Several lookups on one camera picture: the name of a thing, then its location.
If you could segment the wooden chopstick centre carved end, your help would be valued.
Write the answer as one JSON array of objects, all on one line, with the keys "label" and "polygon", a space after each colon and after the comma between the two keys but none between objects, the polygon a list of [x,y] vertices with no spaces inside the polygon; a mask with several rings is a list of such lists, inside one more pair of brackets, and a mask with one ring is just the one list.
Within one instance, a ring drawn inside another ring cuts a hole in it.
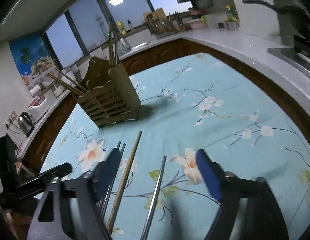
[{"label": "wooden chopstick centre carved end", "polygon": [[112,234],[112,230],[113,230],[114,225],[115,225],[116,216],[117,216],[120,204],[121,204],[121,200],[122,200],[122,196],[123,196],[123,193],[124,193],[125,185],[126,185],[128,176],[130,174],[131,167],[133,165],[133,161],[134,161],[134,158],[135,158],[135,154],[136,154],[136,151],[137,151],[138,144],[140,142],[141,135],[142,135],[142,131],[139,131],[139,133],[137,134],[134,146],[133,146],[133,148],[131,150],[130,156],[128,158],[126,167],[124,169],[120,185],[118,186],[118,191],[116,192],[114,203],[112,205],[112,210],[111,210],[111,213],[110,213],[110,216],[109,216],[109,220],[108,220],[108,223],[107,223],[107,230],[109,231],[110,235]]}]

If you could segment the stainless electric kettle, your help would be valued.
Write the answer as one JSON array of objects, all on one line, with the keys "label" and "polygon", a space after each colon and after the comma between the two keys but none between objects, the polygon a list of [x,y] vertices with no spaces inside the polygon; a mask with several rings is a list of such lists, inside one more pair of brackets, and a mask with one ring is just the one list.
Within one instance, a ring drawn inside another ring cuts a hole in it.
[{"label": "stainless electric kettle", "polygon": [[30,115],[27,112],[22,112],[17,119],[17,123],[25,136],[29,137],[34,130],[34,124]]}]

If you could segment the light blue floral tablecloth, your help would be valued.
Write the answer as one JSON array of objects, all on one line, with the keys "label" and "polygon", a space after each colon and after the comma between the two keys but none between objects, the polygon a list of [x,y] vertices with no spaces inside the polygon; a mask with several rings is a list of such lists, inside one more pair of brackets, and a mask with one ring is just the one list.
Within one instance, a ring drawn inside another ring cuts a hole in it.
[{"label": "light blue floral tablecloth", "polygon": [[163,182],[149,239],[203,239],[218,211],[195,162],[197,149],[243,179],[264,177],[290,239],[310,224],[310,144],[262,90],[208,54],[186,56],[131,78],[144,116],[98,128],[76,106],[42,169],[70,163],[70,178],[92,171],[118,142],[126,149],[119,184],[138,143],[113,239],[139,239],[161,167]]}]

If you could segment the wooden utensil holder caddy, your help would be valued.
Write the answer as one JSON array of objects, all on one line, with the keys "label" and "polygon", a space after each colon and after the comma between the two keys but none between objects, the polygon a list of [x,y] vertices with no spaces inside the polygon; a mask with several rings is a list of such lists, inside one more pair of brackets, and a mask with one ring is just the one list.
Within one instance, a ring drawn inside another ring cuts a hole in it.
[{"label": "wooden utensil holder caddy", "polygon": [[84,82],[88,90],[74,98],[97,127],[138,119],[141,101],[122,64],[92,57]]}]

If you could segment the white red rice cooker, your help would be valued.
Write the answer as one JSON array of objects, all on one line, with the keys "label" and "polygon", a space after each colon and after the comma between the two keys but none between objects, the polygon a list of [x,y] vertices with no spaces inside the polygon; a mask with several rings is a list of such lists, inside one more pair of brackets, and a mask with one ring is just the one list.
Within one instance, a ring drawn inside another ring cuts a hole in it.
[{"label": "white red rice cooker", "polygon": [[36,124],[49,110],[50,102],[44,95],[38,96],[33,100],[27,109],[31,120]]}]

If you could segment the fork in holder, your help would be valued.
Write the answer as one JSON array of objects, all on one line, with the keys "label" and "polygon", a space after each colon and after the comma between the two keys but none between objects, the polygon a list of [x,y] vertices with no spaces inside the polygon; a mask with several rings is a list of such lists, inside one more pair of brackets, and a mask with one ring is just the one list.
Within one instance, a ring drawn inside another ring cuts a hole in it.
[{"label": "fork in holder", "polygon": [[78,84],[80,84],[81,86],[85,85],[85,82],[83,81],[83,78],[81,77],[79,70],[74,70],[73,74]]}]

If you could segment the chrome sink faucet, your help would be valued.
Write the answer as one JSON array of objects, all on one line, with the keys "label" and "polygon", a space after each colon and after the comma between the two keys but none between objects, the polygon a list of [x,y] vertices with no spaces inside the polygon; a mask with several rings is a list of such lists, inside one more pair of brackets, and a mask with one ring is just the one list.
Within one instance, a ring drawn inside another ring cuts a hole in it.
[{"label": "chrome sink faucet", "polygon": [[[113,43],[113,50],[114,50],[115,34],[113,34],[113,33],[112,33],[112,43]],[[131,47],[127,43],[127,41],[124,38],[119,39],[119,36],[118,36],[117,56],[122,57],[124,54],[130,52],[130,50],[131,50]]]}]

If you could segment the yellow dish soap bottle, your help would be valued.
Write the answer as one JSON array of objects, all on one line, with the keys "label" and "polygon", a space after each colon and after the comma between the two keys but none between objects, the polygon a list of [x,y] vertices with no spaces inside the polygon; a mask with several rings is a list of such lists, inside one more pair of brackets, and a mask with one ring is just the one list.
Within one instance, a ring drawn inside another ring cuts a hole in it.
[{"label": "yellow dish soap bottle", "polygon": [[127,31],[124,24],[121,21],[117,22],[118,28],[120,29],[121,35],[126,35]]}]

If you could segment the pink seasoning box set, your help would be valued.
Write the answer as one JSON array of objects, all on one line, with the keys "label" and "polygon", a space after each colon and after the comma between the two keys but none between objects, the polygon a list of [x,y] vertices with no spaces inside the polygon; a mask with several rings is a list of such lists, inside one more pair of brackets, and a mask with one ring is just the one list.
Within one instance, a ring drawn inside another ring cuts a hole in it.
[{"label": "pink seasoning box set", "polygon": [[230,31],[239,31],[240,21],[228,21],[228,20],[226,20],[223,22],[218,22],[218,28],[230,30]]}]

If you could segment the pink basin stack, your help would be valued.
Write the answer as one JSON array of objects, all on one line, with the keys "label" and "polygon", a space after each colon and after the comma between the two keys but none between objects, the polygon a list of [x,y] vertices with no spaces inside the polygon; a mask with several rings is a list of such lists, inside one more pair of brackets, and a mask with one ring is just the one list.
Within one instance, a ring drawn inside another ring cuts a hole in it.
[{"label": "pink basin stack", "polygon": [[191,30],[205,29],[208,27],[208,21],[202,10],[189,8],[191,20],[186,22],[186,27]]}]

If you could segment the clear spray bottle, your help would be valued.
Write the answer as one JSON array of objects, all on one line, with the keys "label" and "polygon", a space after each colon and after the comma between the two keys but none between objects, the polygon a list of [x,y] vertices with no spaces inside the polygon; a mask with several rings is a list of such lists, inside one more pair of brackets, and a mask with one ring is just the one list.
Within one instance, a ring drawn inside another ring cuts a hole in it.
[{"label": "clear spray bottle", "polygon": [[127,24],[129,25],[130,31],[133,31],[134,30],[134,26],[133,26],[133,24],[131,23],[130,20],[127,20]]}]

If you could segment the dish drying rack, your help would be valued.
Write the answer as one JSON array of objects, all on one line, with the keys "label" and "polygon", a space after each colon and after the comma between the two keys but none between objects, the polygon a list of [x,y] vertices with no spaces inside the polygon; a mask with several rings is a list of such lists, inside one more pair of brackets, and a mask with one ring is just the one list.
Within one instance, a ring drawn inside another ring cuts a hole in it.
[{"label": "dish drying rack", "polygon": [[177,29],[172,23],[173,17],[170,12],[166,16],[162,8],[156,9],[154,12],[144,12],[143,19],[149,32],[157,38],[177,33]]}]

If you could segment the green yellow oil bottle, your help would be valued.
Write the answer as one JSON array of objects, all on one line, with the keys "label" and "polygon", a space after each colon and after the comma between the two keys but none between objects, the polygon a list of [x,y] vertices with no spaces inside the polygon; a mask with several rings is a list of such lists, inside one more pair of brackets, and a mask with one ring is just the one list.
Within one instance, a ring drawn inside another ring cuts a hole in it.
[{"label": "green yellow oil bottle", "polygon": [[229,21],[238,21],[239,20],[239,15],[237,13],[237,10],[234,6],[227,5],[227,19]]}]

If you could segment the gas stove top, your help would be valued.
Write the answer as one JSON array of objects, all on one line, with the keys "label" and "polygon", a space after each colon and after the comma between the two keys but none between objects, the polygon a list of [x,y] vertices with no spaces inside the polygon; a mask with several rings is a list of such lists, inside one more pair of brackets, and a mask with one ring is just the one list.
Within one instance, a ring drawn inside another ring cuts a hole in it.
[{"label": "gas stove top", "polygon": [[294,35],[292,48],[268,48],[267,52],[292,65],[310,78],[310,41]]}]

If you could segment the knife block with knives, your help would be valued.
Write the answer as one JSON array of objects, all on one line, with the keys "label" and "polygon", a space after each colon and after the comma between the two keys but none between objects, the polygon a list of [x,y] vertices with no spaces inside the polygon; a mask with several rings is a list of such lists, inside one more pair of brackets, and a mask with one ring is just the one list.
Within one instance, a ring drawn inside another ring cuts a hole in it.
[{"label": "knife block with knives", "polygon": [[178,24],[178,29],[180,32],[185,31],[183,19],[180,17],[179,13],[176,11],[174,14],[176,23]]}]

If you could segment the wall power socket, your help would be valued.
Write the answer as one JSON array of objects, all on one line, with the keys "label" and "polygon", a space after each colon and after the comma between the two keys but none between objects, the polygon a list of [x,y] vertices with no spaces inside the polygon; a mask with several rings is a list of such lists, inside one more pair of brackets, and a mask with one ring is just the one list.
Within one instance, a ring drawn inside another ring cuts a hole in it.
[{"label": "wall power socket", "polygon": [[15,124],[15,121],[17,120],[17,114],[15,111],[12,111],[12,113],[6,118],[3,125],[6,129],[9,129],[11,126],[14,128],[18,128]]}]

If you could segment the tropical fruit wall poster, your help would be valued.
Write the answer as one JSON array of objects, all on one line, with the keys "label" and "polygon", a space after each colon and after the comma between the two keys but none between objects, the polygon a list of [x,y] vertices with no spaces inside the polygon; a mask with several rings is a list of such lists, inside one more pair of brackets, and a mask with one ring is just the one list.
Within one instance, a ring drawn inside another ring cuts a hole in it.
[{"label": "tropical fruit wall poster", "polygon": [[27,90],[42,83],[48,86],[58,75],[54,59],[48,52],[40,34],[29,34],[9,42],[12,58]]}]

